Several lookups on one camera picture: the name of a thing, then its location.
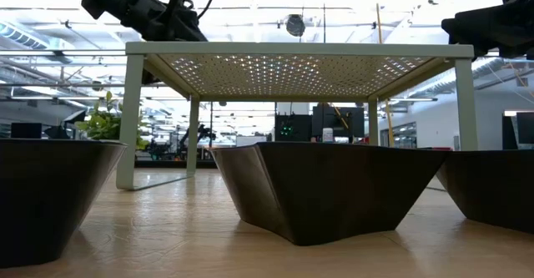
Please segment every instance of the perforated tabletop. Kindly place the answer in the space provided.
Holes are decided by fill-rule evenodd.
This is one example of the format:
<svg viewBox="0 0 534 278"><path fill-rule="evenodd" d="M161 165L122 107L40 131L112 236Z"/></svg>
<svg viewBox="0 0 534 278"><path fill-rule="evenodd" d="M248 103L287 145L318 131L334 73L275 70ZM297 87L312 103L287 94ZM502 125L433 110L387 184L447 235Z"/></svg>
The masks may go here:
<svg viewBox="0 0 534 278"><path fill-rule="evenodd" d="M464 45L127 43L145 69L203 101L387 99L472 58Z"/></svg>

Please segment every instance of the table leg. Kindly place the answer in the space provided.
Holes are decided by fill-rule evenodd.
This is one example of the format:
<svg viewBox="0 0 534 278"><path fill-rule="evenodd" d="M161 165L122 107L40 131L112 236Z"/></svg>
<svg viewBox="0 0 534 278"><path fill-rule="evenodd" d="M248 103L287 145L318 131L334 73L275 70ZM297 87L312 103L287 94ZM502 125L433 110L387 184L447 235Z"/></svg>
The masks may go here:
<svg viewBox="0 0 534 278"><path fill-rule="evenodd" d="M199 98L191 97L189 111L189 141L187 147L187 176L194 177L197 169L197 143L199 129Z"/></svg>
<svg viewBox="0 0 534 278"><path fill-rule="evenodd" d="M461 150L478 150L476 134L475 88L470 59L456 59L456 95Z"/></svg>
<svg viewBox="0 0 534 278"><path fill-rule="evenodd" d="M117 188L134 190L134 165L139 122L139 100L143 78L143 55L130 55L126 67L123 113L120 120L120 142L128 148L117 167Z"/></svg>

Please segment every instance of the angular planter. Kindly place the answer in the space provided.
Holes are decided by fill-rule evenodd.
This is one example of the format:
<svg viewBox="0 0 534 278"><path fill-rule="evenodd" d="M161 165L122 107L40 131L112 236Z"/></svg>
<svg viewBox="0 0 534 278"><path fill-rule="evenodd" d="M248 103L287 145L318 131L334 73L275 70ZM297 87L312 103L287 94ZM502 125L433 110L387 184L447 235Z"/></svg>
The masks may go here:
<svg viewBox="0 0 534 278"><path fill-rule="evenodd" d="M242 220L318 245L394 230L448 152L274 142L212 154Z"/></svg>
<svg viewBox="0 0 534 278"><path fill-rule="evenodd" d="M0 268L56 260L126 146L0 139Z"/></svg>
<svg viewBox="0 0 534 278"><path fill-rule="evenodd" d="M534 150L454 152L436 174L469 220L534 233Z"/></svg>

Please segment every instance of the green plant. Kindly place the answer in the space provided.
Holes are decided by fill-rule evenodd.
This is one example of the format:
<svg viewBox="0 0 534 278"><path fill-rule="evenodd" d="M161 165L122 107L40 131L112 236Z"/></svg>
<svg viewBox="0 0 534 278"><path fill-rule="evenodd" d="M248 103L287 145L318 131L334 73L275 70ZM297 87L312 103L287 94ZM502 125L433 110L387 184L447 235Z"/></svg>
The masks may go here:
<svg viewBox="0 0 534 278"><path fill-rule="evenodd" d="M89 121L77 122L76 127L87 133L90 139L115 139L118 140L120 136L120 117L112 114L111 110L117 111L115 106L118 106L120 111L123 110L123 105L117 103L117 99L113 99L111 92L106 93L105 98L106 111L100 111L100 101L94 104L93 111L89 113L91 119ZM139 127L146 125L141 122L139 117L139 125L137 130L137 149L144 149L149 143L141 138L141 130Z"/></svg>

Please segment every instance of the desk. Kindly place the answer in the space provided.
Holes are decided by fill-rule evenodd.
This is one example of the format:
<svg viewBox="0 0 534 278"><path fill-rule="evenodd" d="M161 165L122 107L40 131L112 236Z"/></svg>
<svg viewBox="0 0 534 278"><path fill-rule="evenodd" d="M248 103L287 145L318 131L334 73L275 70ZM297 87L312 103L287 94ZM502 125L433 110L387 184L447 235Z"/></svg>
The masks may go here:
<svg viewBox="0 0 534 278"><path fill-rule="evenodd" d="M139 189L133 166L143 69L191 103L187 177L196 170L200 101L368 103L370 144L377 145L378 103L452 67L461 147L477 150L472 46L138 42L127 43L126 54L120 140L128 150L117 175L123 190Z"/></svg>

